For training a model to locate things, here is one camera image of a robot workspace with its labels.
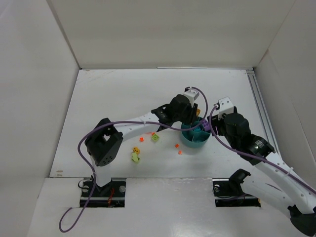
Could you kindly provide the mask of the lime green figure lego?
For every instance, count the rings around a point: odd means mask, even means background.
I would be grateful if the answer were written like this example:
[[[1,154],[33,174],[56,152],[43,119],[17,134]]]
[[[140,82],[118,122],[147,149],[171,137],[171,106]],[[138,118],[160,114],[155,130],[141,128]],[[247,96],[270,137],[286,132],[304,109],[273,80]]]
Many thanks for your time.
[[[139,163],[140,162],[140,158],[138,156],[138,154],[136,152],[132,153],[131,155],[131,160],[134,162],[134,163]]]

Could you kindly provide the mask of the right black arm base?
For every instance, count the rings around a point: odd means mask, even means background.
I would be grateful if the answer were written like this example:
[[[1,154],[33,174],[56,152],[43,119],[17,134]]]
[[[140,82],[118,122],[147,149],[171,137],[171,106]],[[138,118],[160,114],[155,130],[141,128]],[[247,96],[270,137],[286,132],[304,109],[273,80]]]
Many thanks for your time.
[[[288,206],[292,225],[306,236],[316,235],[316,208],[309,214],[303,214],[296,205]]]

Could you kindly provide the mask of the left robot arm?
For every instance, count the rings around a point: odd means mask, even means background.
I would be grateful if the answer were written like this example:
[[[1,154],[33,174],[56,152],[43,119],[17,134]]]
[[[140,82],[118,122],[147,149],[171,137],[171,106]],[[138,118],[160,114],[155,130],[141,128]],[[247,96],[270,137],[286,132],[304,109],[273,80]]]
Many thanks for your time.
[[[188,125],[195,122],[198,96],[199,92],[190,89],[175,96],[170,103],[125,123],[102,119],[84,142],[93,160],[97,187],[101,189],[112,181],[110,163],[116,158],[122,142],[144,133],[162,131],[176,122]]]

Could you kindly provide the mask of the purple curved lego brick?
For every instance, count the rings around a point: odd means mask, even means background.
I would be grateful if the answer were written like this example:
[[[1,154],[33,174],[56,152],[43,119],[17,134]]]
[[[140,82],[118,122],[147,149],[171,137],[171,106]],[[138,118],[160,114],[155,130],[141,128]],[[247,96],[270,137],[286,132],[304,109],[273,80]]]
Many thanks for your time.
[[[207,120],[203,119],[202,120],[202,126],[203,126],[203,130],[205,132],[209,132],[210,131],[210,124]]]

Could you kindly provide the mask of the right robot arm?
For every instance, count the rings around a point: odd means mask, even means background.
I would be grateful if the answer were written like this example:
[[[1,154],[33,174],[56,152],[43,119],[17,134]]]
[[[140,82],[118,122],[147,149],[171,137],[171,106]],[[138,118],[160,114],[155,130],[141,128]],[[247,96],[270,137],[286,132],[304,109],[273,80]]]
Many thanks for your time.
[[[256,181],[250,173],[242,172],[239,177],[231,178],[233,187],[239,193],[262,199],[286,215],[290,206],[303,215],[315,214],[315,189],[282,160],[268,141],[251,133],[248,120],[237,113],[235,106],[217,103],[212,111],[218,111],[217,115],[209,116],[211,133],[217,141],[222,143],[219,137],[225,137],[225,148],[237,153],[275,183]]]

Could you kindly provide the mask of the lime green square lego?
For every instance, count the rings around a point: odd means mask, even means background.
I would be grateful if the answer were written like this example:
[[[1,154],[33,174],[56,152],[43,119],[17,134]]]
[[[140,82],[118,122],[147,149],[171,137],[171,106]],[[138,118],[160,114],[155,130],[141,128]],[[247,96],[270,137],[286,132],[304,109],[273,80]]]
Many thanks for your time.
[[[159,136],[157,134],[152,135],[151,140],[153,142],[157,142],[159,140]]]

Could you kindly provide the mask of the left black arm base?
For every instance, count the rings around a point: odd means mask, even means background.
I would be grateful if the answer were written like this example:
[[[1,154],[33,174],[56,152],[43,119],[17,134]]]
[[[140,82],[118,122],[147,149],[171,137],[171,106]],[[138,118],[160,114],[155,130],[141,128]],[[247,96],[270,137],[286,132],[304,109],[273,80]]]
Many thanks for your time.
[[[96,166],[102,167],[116,158],[122,141],[122,132],[118,132],[113,125],[109,125],[93,132],[84,143]]]

